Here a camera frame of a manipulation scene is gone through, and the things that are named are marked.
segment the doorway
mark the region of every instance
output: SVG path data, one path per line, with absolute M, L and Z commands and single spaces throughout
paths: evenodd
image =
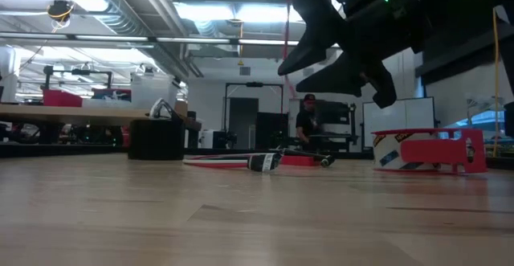
M 255 147 L 255 120 L 259 111 L 257 98 L 229 98 L 229 130 L 238 137 L 235 149 Z

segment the table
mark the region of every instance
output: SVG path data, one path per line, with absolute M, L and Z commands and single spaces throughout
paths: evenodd
M 125 109 L 125 108 L 67 108 L 53 106 L 28 106 L 0 104 L 0 121 L 20 122 L 34 125 L 42 125 L 45 130 L 40 133 L 40 141 L 51 143 L 54 135 L 52 133 L 61 124 L 72 125 L 111 125 L 122 126 L 130 125 L 131 121 L 137 119 L 147 119 L 145 109 Z M 190 140 L 195 139 L 198 143 L 198 132 L 202 129 L 202 124 L 188 117 L 179 114 L 184 121 L 186 129 L 190 131 Z

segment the red container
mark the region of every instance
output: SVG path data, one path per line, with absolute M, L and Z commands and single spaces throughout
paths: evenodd
M 43 105 L 58 107 L 82 107 L 82 97 L 60 90 L 43 90 Z

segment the wooden table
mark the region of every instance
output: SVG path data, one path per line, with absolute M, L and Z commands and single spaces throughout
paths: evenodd
M 129 125 L 131 121 L 148 119 L 145 109 L 119 108 L 66 108 L 51 106 L 29 106 L 0 104 L 0 121 L 28 124 L 72 124 L 72 125 Z M 179 115 L 186 128 L 198 136 L 202 124 Z
M 2 266 L 512 266 L 514 173 L 0 160 Z

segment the person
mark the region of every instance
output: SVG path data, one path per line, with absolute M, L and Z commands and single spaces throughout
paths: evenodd
M 300 138 L 303 150 L 316 150 L 315 142 L 310 136 L 318 131 L 316 122 L 316 97 L 307 94 L 304 97 L 304 109 L 296 115 L 296 135 Z

